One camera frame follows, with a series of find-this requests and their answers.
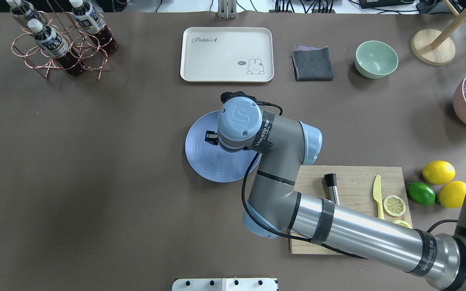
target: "yellow knife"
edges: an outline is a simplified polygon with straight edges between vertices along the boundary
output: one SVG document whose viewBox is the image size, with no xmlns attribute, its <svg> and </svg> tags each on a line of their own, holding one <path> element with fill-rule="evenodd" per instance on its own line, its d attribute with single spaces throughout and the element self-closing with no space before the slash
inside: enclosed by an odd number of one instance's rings
<svg viewBox="0 0 466 291">
<path fill-rule="evenodd" d="M 382 209 L 381 175 L 377 175 L 373 182 L 373 200 L 377 203 L 377 217 L 384 219 L 384 211 Z"/>
</svg>

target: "wooden stand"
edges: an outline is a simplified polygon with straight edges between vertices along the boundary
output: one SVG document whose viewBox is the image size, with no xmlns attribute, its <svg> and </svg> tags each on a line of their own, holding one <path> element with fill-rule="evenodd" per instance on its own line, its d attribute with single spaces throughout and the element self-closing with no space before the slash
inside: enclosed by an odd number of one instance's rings
<svg viewBox="0 0 466 291">
<path fill-rule="evenodd" d="M 450 63 L 455 56 L 455 46 L 449 35 L 464 21 L 466 21 L 466 8 L 456 15 L 453 22 L 442 32 L 425 29 L 415 33 L 411 38 L 413 53 L 429 65 L 443 66 Z"/>
</svg>

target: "bottle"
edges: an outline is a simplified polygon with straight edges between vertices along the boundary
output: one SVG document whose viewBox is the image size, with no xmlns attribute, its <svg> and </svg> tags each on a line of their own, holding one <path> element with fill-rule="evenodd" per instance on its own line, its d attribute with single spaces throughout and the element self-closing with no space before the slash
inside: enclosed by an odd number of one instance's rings
<svg viewBox="0 0 466 291">
<path fill-rule="evenodd" d="M 42 15 L 35 10 L 34 6 L 27 1 L 7 0 L 10 5 L 10 12 L 15 20 L 25 29 L 28 29 L 28 22 L 37 19 L 43 24 L 47 24 Z"/>
<path fill-rule="evenodd" d="M 70 0 L 70 3 L 73 6 L 73 16 L 85 33 L 96 37 L 101 48 L 107 52 L 107 55 L 113 53 L 118 48 L 118 44 L 112 37 L 111 30 L 105 24 L 104 19 L 96 12 L 93 5 L 83 0 Z M 91 39 L 93 44 L 98 46 L 98 42 L 95 39 L 92 37 L 89 39 Z"/>
<path fill-rule="evenodd" d="M 28 28 L 33 32 L 35 43 L 54 58 L 68 74 L 76 76 L 84 71 L 85 62 L 79 59 L 79 54 L 65 38 L 53 27 L 42 24 L 37 19 L 28 22 Z"/>
</svg>

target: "lime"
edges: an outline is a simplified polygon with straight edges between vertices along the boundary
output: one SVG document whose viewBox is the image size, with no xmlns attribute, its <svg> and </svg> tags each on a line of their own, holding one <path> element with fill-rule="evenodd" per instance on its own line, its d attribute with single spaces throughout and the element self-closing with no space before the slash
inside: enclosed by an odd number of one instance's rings
<svg viewBox="0 0 466 291">
<path fill-rule="evenodd" d="M 392 217 L 399 217 L 405 213 L 405 202 L 397 195 L 389 195 L 383 202 L 384 210 Z"/>
<path fill-rule="evenodd" d="M 407 187 L 407 193 L 411 199 L 422 205 L 433 205 L 436 195 L 429 185 L 422 182 L 413 182 Z"/>
<path fill-rule="evenodd" d="M 456 175 L 454 167 L 444 160 L 435 160 L 426 164 L 422 169 L 424 179 L 434 185 L 442 185 L 451 182 Z"/>
<path fill-rule="evenodd" d="M 408 228 L 413 228 L 413 227 L 411 227 L 411 224 L 407 223 L 407 221 L 403 221 L 403 220 L 400 220 L 400 219 L 393 221 L 393 223 L 400 224 L 400 225 L 408 227 Z"/>
<path fill-rule="evenodd" d="M 466 184 L 453 181 L 443 186 L 438 192 L 438 202 L 448 208 L 457 208 L 463 205 L 466 194 Z"/>
</svg>

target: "gray table surface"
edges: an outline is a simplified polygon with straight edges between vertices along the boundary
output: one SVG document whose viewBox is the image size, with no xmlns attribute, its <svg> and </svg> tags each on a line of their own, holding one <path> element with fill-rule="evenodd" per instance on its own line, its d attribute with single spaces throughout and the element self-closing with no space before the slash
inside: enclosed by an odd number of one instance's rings
<svg viewBox="0 0 466 291">
<path fill-rule="evenodd" d="M 21 32 L 0 13 L 0 290 L 170 290 L 175 278 L 279 278 L 280 290 L 426 290 L 421 278 L 342 256 L 290 254 L 285 239 L 244 229 L 241 181 L 207 181 L 188 164 L 184 140 L 225 91 L 277 103 L 324 136 L 316 164 L 402 167 L 421 181 L 447 160 L 466 181 L 466 125 L 452 96 L 466 76 L 466 24 L 455 59 L 433 67 L 409 48 L 447 15 L 112 13 L 120 44 L 113 72 L 48 80 L 11 53 Z M 268 83 L 187 83 L 179 76 L 191 26 L 266 27 L 275 75 Z M 400 64 L 370 80 L 353 64 L 366 40 L 390 44 Z M 297 82 L 293 46 L 329 46 L 334 81 Z M 253 176 L 248 179 L 248 187 Z M 410 201 L 426 230 L 459 209 Z M 437 232 L 452 234 L 454 225 Z"/>
</svg>

